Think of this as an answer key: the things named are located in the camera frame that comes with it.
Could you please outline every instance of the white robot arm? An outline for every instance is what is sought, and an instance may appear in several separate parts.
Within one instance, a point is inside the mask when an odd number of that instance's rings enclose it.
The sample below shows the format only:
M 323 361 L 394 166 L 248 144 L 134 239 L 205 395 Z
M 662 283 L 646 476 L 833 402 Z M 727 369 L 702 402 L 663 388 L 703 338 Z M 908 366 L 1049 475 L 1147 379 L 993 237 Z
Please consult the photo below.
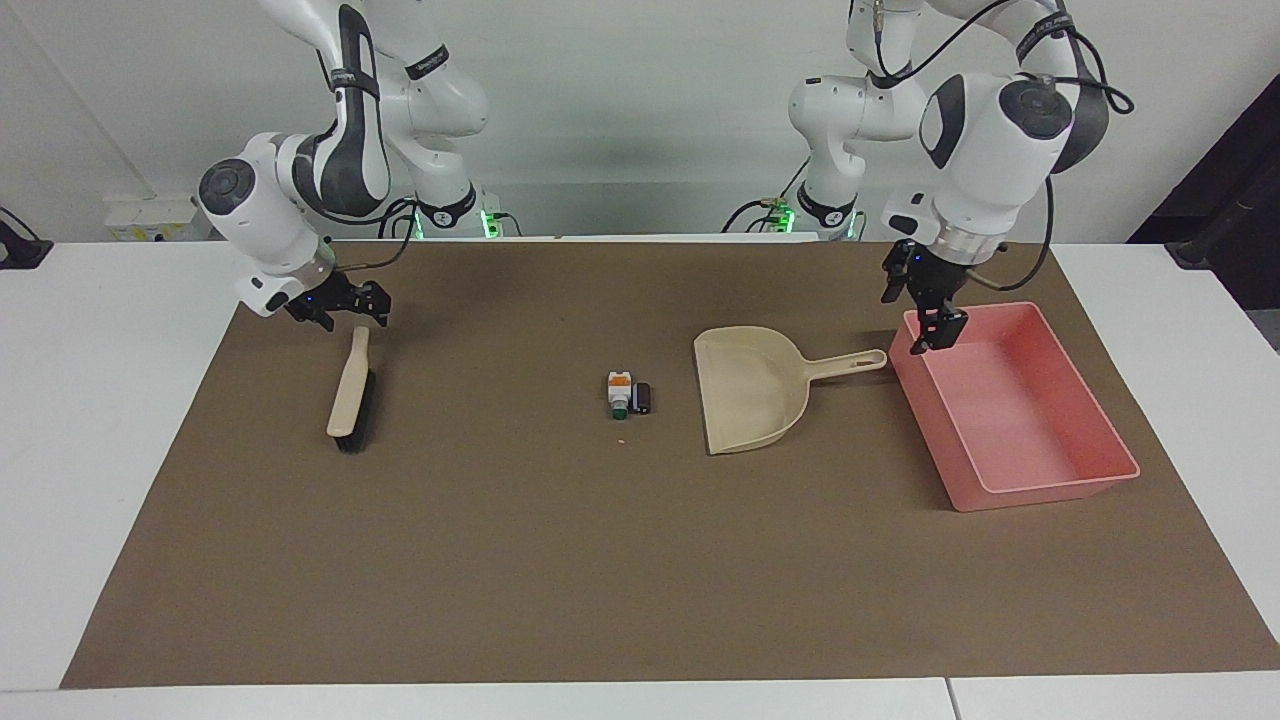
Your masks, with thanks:
M 408 167 L 428 237 L 492 234 L 498 199 L 476 186 L 452 140 L 489 122 L 489 99 L 458 69 L 426 3 L 369 0 L 378 51 L 387 141 Z
M 884 63 L 908 68 L 924 0 L 854 0 L 846 44 L 870 70 L 860 78 L 808 78 L 791 94 L 791 124 L 809 142 L 804 182 L 785 201 L 796 210 L 796 231 L 838 240 L 850 231 L 854 204 L 867 172 L 858 140 L 895 141 L 915 136 L 927 97 L 914 79 L 892 82 L 876 74 L 877 36 Z
M 335 119 L 320 135 L 253 137 L 238 156 L 209 169 L 200 205 L 253 261 L 256 272 L 237 288 L 255 313 L 266 316 L 284 307 L 300 322 L 332 329 L 328 313 L 347 310 L 385 325 L 390 297 L 375 282 L 357 287 L 335 272 L 333 250 L 302 209 L 337 222 L 376 211 L 390 192 L 385 126 L 417 188 L 417 197 L 406 204 L 415 211 L 435 210 L 433 223 L 445 229 L 470 229 L 465 220 L 480 206 L 481 193 L 452 149 L 428 143 L 479 132 L 488 102 L 474 81 L 449 65 L 420 0 L 260 4 L 282 28 L 316 47 L 334 94 Z M 376 44 L 371 24 L 383 31 Z M 393 69 L 379 73 L 379 63 Z M 431 137 L 419 143 L 417 133 Z
M 1018 49 L 1024 72 L 966 73 L 943 83 L 920 123 L 920 141 L 941 172 L 938 183 L 902 188 L 884 209 L 884 223 L 905 240 L 884 263 L 883 301 L 909 290 L 920 322 L 916 354 L 955 345 L 968 322 L 952 305 L 955 293 L 998 251 L 1042 184 L 1052 202 L 1048 177 L 1098 146 L 1108 123 L 1108 94 L 1123 96 L 1089 73 L 1080 51 L 1088 42 L 1061 0 L 929 4 L 1004 36 Z M 888 81 L 911 76 L 891 73 Z

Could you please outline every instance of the brown table covering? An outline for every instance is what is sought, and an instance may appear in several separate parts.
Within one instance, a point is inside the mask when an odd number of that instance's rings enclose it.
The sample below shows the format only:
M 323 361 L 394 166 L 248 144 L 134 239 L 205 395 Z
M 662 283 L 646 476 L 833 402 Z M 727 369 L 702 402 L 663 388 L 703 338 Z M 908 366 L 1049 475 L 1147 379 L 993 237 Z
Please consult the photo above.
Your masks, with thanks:
M 1055 263 L 961 300 L 1039 304 L 1140 479 L 955 512 L 891 370 L 817 387 L 776 446 L 707 455 L 694 337 L 887 347 L 908 305 L 878 302 L 886 250 L 415 245 L 372 275 L 396 309 L 349 457 L 324 428 L 353 319 L 242 307 L 63 687 L 1280 669 Z M 653 415 L 609 419 L 622 369 Z

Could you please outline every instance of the dustpan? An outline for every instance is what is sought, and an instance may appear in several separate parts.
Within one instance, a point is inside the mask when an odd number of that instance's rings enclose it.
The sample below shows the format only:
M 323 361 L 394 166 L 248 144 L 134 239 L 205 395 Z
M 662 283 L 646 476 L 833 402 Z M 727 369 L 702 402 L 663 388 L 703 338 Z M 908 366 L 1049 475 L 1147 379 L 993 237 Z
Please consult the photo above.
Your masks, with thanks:
M 878 370 L 881 350 L 806 360 L 785 334 L 769 328 L 716 328 L 694 341 L 698 382 L 712 455 L 773 445 L 804 415 L 809 384 Z

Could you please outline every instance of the brush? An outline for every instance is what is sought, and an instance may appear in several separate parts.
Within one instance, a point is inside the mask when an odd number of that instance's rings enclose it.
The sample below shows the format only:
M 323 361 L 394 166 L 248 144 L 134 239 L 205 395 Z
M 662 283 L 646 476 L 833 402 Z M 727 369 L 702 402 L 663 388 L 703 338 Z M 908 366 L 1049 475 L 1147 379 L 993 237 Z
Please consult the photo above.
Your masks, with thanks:
M 365 450 L 369 439 L 375 379 L 376 375 L 369 369 L 369 328 L 358 327 L 352 333 L 351 355 L 342 369 L 338 395 L 333 400 L 333 413 L 329 414 L 329 437 L 347 455 Z

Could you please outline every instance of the pink tray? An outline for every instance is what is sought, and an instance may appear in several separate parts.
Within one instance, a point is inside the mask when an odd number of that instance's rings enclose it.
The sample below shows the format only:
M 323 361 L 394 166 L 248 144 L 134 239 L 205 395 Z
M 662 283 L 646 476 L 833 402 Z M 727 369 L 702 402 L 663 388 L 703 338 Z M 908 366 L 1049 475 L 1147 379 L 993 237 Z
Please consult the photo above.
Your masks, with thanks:
M 914 311 L 890 350 L 956 510 L 1078 500 L 1138 477 L 1039 307 L 968 311 L 951 350 L 911 355 Z

